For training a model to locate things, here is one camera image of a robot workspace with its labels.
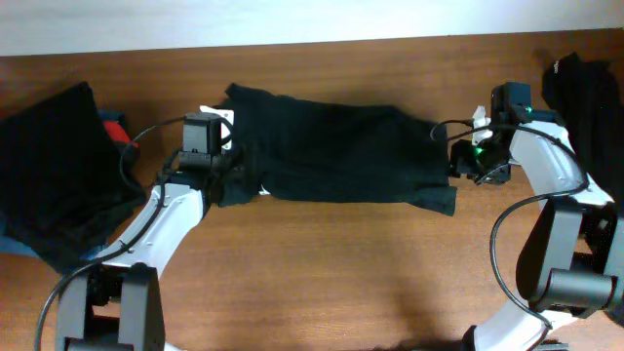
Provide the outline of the dark green t-shirt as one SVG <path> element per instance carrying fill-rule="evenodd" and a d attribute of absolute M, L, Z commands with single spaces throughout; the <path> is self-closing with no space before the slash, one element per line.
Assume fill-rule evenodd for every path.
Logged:
<path fill-rule="evenodd" d="M 430 137 L 434 123 L 392 105 L 316 102 L 237 84 L 225 93 L 234 162 L 220 207 L 266 191 L 288 201 L 406 203 L 454 214 L 448 147 Z"/>

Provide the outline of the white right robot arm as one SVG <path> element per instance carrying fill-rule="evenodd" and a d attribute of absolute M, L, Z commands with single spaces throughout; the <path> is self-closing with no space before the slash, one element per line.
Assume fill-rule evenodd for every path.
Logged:
<path fill-rule="evenodd" d="M 516 105 L 489 118 L 478 107 L 466 124 L 469 131 L 449 138 L 453 174 L 501 184 L 516 164 L 534 194 L 505 210 L 491 229 L 490 264 L 507 301 L 464 334 L 461 349 L 562 349 L 546 341 L 561 327 L 599 311 L 622 320 L 623 215 L 580 165 L 557 114 Z M 499 270 L 497 237 L 503 221 L 530 204 L 540 214 L 510 289 Z"/>

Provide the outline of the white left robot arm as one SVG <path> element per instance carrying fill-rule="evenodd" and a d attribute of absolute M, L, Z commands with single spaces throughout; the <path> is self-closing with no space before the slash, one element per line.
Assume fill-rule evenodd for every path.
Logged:
<path fill-rule="evenodd" d="M 222 197 L 236 171 L 233 151 L 182 151 L 165 168 L 150 198 L 121 236 L 66 274 L 50 301 L 58 303 L 57 350 L 171 350 L 160 278 L 184 237 Z"/>

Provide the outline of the red garment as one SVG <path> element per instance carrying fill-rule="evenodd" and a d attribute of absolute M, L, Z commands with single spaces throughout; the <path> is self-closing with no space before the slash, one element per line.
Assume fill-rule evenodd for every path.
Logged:
<path fill-rule="evenodd" d="M 135 141 L 131 141 L 125 129 L 118 122 L 105 120 L 102 122 L 102 125 L 115 145 L 119 147 L 130 145 L 132 148 L 138 148 L 138 144 Z"/>

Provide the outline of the black garment at right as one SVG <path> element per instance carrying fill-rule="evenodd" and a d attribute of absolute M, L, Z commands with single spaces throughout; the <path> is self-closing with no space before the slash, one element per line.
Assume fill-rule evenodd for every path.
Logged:
<path fill-rule="evenodd" d="M 571 53 L 542 76 L 542 97 L 565 122 L 582 168 L 623 206 L 623 102 L 616 77 L 604 60 Z"/>

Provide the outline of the folded black garment stack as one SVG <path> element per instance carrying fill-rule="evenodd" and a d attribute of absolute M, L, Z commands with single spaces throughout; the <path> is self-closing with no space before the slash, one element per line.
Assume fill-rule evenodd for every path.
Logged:
<path fill-rule="evenodd" d="M 87 255 L 144 204 L 119 172 L 93 91 L 79 83 L 1 122 L 1 215 L 55 271 Z"/>

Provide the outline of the blue garment under stack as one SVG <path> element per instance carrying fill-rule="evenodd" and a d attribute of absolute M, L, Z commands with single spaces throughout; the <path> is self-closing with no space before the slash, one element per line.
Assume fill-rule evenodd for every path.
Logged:
<path fill-rule="evenodd" d="M 99 110 L 97 113 L 98 113 L 99 119 L 101 120 L 101 123 L 105 120 L 116 121 L 125 129 L 126 133 L 128 134 L 126 130 L 126 116 L 124 113 L 118 112 L 118 111 L 107 111 L 107 110 Z M 125 147 L 119 147 L 117 145 L 115 146 L 119 153 L 121 153 L 125 148 Z M 33 251 L 30 247 L 26 246 L 25 244 L 9 236 L 8 221 L 4 217 L 3 214 L 1 214 L 1 253 L 37 257 L 37 253 Z"/>

